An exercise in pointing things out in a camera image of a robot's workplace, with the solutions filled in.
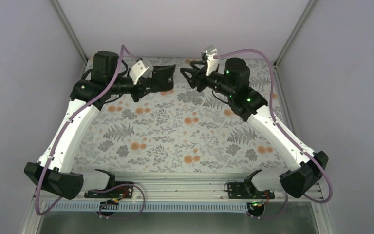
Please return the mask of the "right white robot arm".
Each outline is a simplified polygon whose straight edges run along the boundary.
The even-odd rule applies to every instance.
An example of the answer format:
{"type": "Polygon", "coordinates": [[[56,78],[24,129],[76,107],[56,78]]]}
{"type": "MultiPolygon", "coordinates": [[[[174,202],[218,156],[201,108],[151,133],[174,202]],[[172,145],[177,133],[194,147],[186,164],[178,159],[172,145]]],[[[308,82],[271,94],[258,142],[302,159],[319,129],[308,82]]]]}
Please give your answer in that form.
{"type": "Polygon", "coordinates": [[[201,92],[205,88],[227,97],[231,110],[243,121],[259,131],[283,158],[287,171],[279,174],[256,170],[246,180],[244,192],[257,198],[265,190],[284,190],[294,198],[306,192],[323,176],[329,160],[323,152],[316,152],[301,142],[270,111],[268,101],[250,87],[250,69],[241,58],[229,58],[224,71],[218,72],[217,62],[193,61],[190,68],[181,68],[191,88],[201,92]]]}

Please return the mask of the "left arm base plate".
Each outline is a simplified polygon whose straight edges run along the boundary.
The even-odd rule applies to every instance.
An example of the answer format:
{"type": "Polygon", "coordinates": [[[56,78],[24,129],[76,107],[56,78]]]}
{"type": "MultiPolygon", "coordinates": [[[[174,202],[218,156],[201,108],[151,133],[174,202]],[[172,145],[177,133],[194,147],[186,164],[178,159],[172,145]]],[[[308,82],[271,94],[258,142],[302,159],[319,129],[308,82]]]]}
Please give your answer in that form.
{"type": "Polygon", "coordinates": [[[87,191],[84,193],[85,198],[99,199],[130,199],[132,198],[133,182],[116,181],[113,185],[109,185],[102,192],[87,191]]]}

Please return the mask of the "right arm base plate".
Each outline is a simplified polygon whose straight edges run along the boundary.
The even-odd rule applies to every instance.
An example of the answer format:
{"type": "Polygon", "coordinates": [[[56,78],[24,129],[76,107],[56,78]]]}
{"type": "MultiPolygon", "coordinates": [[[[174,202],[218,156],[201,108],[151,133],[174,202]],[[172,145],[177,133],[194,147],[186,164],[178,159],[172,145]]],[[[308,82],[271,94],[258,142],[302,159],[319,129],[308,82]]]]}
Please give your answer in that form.
{"type": "Polygon", "coordinates": [[[239,199],[274,199],[275,194],[270,190],[259,191],[251,182],[237,182],[228,180],[223,190],[228,193],[228,198],[233,200],[239,199]]]}

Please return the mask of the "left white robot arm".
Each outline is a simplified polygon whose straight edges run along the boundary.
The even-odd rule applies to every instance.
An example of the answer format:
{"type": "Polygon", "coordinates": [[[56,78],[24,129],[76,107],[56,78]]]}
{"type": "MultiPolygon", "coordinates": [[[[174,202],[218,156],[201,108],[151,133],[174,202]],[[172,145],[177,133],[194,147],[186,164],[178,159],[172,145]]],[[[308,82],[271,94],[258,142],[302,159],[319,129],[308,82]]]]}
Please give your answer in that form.
{"type": "Polygon", "coordinates": [[[24,173],[37,186],[37,193],[47,191],[62,198],[73,199],[80,192],[97,190],[103,197],[116,191],[115,176],[105,170],[73,172],[74,157],[93,119],[112,95],[137,94],[144,88],[153,66],[136,59],[132,67],[110,51],[99,51],[93,67],[74,85],[65,117],[49,147],[37,162],[28,162],[24,173]]]}

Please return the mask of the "black leather card holder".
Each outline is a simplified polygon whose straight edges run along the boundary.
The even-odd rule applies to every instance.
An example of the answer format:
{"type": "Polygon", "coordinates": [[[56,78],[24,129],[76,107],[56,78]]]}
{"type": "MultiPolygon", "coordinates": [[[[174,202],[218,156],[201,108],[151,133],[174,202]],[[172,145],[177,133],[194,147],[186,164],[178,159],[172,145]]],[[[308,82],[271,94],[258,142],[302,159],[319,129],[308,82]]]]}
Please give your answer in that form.
{"type": "Polygon", "coordinates": [[[154,66],[151,76],[152,92],[167,92],[174,88],[176,65],[154,66]]]}

